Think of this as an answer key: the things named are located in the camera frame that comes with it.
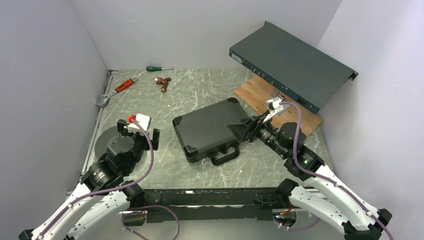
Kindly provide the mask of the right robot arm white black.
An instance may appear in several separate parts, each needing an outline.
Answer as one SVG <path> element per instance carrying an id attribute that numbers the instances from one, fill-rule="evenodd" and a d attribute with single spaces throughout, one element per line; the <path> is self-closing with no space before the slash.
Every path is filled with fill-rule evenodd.
<path id="1" fill-rule="evenodd" d="M 299 122 L 289 122 L 276 130 L 265 116 L 243 119 L 228 125 L 240 142 L 262 141 L 284 161 L 289 173 L 301 180 L 286 178 L 275 189 L 276 203 L 305 209 L 343 234 L 346 240 L 378 240 L 393 215 L 377 209 L 351 191 L 311 149 L 304 146 Z"/>

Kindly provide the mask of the black poker set case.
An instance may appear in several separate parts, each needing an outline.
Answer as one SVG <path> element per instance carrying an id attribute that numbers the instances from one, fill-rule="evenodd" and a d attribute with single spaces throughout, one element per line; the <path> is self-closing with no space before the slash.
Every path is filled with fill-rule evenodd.
<path id="1" fill-rule="evenodd" d="M 189 163 L 209 158 L 219 166 L 240 155 L 240 144 L 228 125 L 247 117 L 239 101 L 230 97 L 177 116 L 172 125 Z"/>

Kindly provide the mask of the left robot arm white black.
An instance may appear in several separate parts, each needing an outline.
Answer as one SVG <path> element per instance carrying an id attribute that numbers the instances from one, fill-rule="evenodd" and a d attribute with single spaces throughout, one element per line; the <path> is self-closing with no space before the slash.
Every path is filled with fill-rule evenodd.
<path id="1" fill-rule="evenodd" d="M 125 181 L 146 151 L 159 148 L 161 131 L 149 136 L 151 118 L 142 114 L 120 119 L 96 140 L 98 158 L 65 202 L 39 227 L 23 230 L 20 240 L 80 240 L 106 218 L 144 203 L 138 181 Z"/>

